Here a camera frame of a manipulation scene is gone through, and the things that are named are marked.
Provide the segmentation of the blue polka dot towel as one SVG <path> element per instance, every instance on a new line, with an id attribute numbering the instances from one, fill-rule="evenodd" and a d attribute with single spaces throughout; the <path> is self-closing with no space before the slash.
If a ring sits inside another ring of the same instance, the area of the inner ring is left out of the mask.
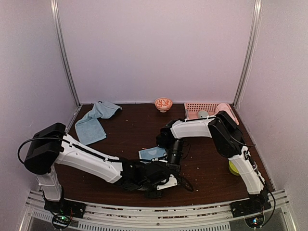
<path id="1" fill-rule="evenodd" d="M 139 151 L 140 160 L 167 162 L 167 152 L 164 148 L 154 147 Z"/>

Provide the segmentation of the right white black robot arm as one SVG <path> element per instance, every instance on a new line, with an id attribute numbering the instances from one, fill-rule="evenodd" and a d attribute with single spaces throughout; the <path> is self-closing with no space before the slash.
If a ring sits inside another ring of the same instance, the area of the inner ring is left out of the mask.
<path id="1" fill-rule="evenodd" d="M 235 165 L 246 185 L 249 198 L 244 206 L 250 212 L 271 207 L 268 186 L 250 155 L 250 145 L 245 142 L 238 125 L 226 111 L 219 111 L 216 115 L 205 118 L 172 120 L 161 128 L 156 136 L 156 145 L 175 151 L 168 156 L 168 161 L 176 165 L 180 142 L 189 137 L 212 138 L 217 152 Z"/>

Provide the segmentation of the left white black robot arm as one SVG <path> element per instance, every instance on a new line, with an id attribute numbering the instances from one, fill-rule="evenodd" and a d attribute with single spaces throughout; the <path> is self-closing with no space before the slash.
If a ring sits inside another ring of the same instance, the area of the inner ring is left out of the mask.
<path id="1" fill-rule="evenodd" d="M 21 163 L 36 175 L 44 196 L 59 214 L 69 210 L 64 191 L 55 171 L 55 164 L 66 165 L 95 175 L 127 191 L 145 191 L 158 196 L 163 189 L 177 186 L 177 171 L 164 161 L 128 160 L 110 156 L 81 144 L 65 132 L 65 125 L 55 123 L 20 145 L 29 144 Z"/>

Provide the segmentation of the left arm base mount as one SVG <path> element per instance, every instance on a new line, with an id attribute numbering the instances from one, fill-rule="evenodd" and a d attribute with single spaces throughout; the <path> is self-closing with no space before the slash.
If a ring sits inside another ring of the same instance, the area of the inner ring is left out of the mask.
<path id="1" fill-rule="evenodd" d="M 86 205 L 80 202 L 64 200 L 64 202 L 46 201 L 44 209 L 54 214 L 61 214 L 73 218 L 83 218 Z"/>

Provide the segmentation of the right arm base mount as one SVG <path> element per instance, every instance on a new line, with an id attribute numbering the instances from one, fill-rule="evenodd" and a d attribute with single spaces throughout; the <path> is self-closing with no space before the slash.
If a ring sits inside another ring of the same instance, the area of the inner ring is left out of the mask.
<path id="1" fill-rule="evenodd" d="M 234 218 L 248 216 L 254 213 L 260 213 L 264 210 L 271 208 L 270 201 L 261 202 L 261 201 L 253 201 L 251 199 L 235 201 L 230 203 L 230 208 L 232 212 L 232 216 Z"/>

